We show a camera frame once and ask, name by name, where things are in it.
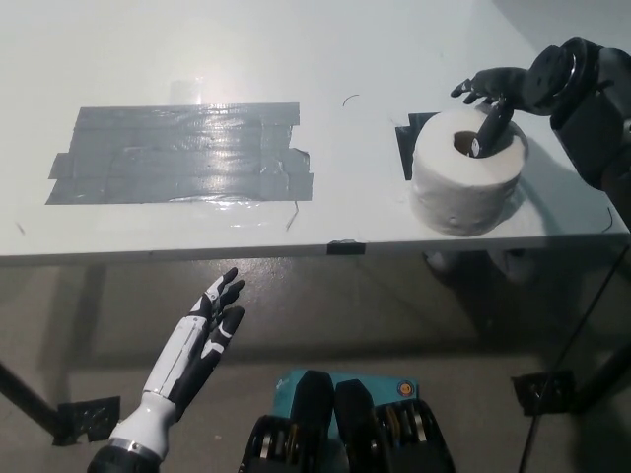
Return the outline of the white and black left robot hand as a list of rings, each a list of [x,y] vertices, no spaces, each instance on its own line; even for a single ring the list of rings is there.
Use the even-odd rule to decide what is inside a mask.
[[[199,393],[229,347],[245,314],[235,305],[243,280],[233,267],[177,323],[143,387],[140,404],[120,421],[109,443],[163,462],[169,430]]]

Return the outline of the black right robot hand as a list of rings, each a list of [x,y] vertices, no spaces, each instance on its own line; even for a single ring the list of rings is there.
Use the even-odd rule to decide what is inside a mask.
[[[462,97],[465,104],[481,100],[489,106],[468,154],[473,158],[490,156],[507,131],[515,111],[536,116],[551,115],[575,67],[576,60],[567,48],[551,45],[527,69],[485,69],[458,84],[451,92],[453,98]]]

